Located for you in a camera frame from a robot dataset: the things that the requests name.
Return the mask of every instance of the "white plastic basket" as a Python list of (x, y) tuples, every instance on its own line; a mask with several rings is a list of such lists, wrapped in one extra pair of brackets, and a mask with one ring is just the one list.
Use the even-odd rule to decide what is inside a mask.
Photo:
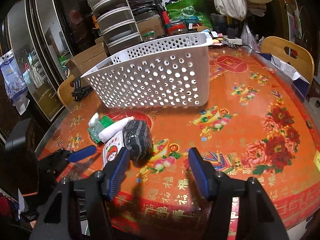
[(81, 77), (109, 108), (201, 106), (209, 98), (211, 44), (205, 33), (145, 42), (112, 55)]

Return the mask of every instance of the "green shopping bag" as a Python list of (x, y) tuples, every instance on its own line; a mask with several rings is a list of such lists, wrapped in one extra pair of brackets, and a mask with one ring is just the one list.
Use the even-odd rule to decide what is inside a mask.
[(166, 4), (170, 19), (179, 20), (197, 16), (203, 26), (212, 29), (210, 13), (206, 10), (207, 6), (204, 0), (180, 0), (172, 3), (173, 1), (177, 0), (170, 0)]

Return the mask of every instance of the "green bag logo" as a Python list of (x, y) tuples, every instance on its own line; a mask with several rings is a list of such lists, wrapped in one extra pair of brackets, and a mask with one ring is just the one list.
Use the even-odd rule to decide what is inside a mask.
[(193, 15), (195, 15), (196, 10), (195, 10), (195, 8), (191, 5), (191, 6), (188, 6), (188, 7), (183, 8), (183, 9), (181, 10), (181, 13), (182, 13), (184, 16), (192, 17)]

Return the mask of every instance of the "table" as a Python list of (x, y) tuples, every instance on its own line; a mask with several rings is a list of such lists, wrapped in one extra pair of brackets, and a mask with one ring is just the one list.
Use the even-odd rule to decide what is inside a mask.
[[(206, 105), (110, 110), (91, 93), (71, 113), (63, 112), (40, 143), (39, 157), (61, 147), (76, 151), (92, 145), (86, 129), (95, 112), (114, 121), (133, 115), (151, 127), (155, 153), (175, 160), (162, 169), (159, 162), (155, 169), (154, 160), (147, 166), (130, 164), (110, 205), (115, 227), (152, 239), (201, 239), (211, 204), (199, 195), (189, 169), (191, 147), (230, 177), (257, 177), (285, 227), (294, 227), (320, 206), (320, 171), (314, 164), (320, 149), (317, 120), (281, 72), (244, 49), (211, 49), (209, 54)], [(79, 179), (100, 170), (102, 148), (70, 164), (62, 176)], [(228, 239), (236, 235), (238, 204), (233, 198)]]

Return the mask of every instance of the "tomato cartoon character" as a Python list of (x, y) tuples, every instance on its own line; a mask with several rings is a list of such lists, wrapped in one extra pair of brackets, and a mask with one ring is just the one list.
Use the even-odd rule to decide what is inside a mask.
[(107, 152), (107, 161), (113, 161), (118, 155), (118, 148), (116, 146), (111, 146)]

